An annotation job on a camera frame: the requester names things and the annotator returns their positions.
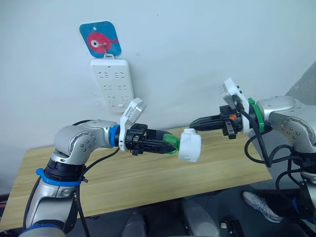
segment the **blue square sign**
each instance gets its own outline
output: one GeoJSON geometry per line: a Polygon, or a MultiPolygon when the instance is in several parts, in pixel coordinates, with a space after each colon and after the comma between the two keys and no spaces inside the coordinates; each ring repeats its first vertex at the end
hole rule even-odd
{"type": "Polygon", "coordinates": [[[104,48],[107,53],[114,56],[120,55],[119,40],[111,22],[102,21],[82,24],[79,30],[93,57],[102,58],[105,53],[104,48]]]}

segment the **white bottle cap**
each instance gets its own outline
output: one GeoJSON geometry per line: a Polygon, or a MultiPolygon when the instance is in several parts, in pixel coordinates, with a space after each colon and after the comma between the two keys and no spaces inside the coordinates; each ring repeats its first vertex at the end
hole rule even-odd
{"type": "Polygon", "coordinates": [[[198,162],[201,154],[201,136],[193,128],[184,129],[180,138],[179,159],[198,162]]]}

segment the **electrical outlet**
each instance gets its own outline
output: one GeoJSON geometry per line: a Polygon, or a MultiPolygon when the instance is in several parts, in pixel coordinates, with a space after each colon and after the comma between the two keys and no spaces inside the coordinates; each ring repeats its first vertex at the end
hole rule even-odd
{"type": "Polygon", "coordinates": [[[110,111],[124,113],[129,102],[134,99],[128,62],[121,59],[93,59],[90,66],[110,111]]]}

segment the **table top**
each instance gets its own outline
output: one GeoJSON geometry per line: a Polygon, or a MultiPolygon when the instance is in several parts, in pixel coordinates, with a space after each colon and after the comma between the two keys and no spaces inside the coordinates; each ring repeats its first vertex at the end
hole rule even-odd
{"type": "MultiPolygon", "coordinates": [[[[169,131],[180,135],[183,129],[169,131]]],[[[229,140],[221,130],[199,134],[202,136],[202,152],[198,163],[179,160],[177,154],[132,156],[130,152],[119,151],[93,167],[85,175],[89,182],[81,185],[84,215],[98,215],[271,179],[264,165],[254,163],[245,156],[246,135],[229,140]]],[[[259,158],[252,145],[249,150],[255,158],[259,158]]],[[[46,167],[52,151],[53,147],[26,151],[0,221],[0,229],[22,226],[25,206],[38,178],[35,170],[46,167]]],[[[95,150],[87,165],[113,151],[95,150]]]]}

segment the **blue ring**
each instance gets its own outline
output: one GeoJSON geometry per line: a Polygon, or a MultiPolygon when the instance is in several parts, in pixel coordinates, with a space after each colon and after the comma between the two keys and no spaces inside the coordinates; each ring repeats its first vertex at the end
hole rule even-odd
{"type": "Polygon", "coordinates": [[[114,127],[110,127],[109,130],[109,142],[112,147],[115,147],[115,134],[117,133],[119,128],[119,124],[115,125],[114,127]]]}
{"type": "Polygon", "coordinates": [[[47,183],[47,184],[51,184],[51,185],[55,185],[55,186],[65,186],[65,187],[74,187],[74,186],[78,186],[81,184],[81,181],[73,181],[73,182],[62,182],[62,181],[56,181],[56,180],[52,180],[49,179],[45,176],[44,174],[44,170],[42,168],[38,168],[36,170],[36,174],[39,175],[41,177],[41,179],[47,183]]]}
{"type": "Polygon", "coordinates": [[[38,229],[38,228],[47,228],[47,227],[51,227],[51,228],[57,228],[57,229],[60,229],[62,232],[64,232],[59,226],[56,226],[54,224],[34,224],[34,225],[31,225],[30,227],[28,227],[25,231],[23,231],[21,234],[27,232],[27,231],[31,231],[31,230],[34,230],[34,229],[38,229]]]}

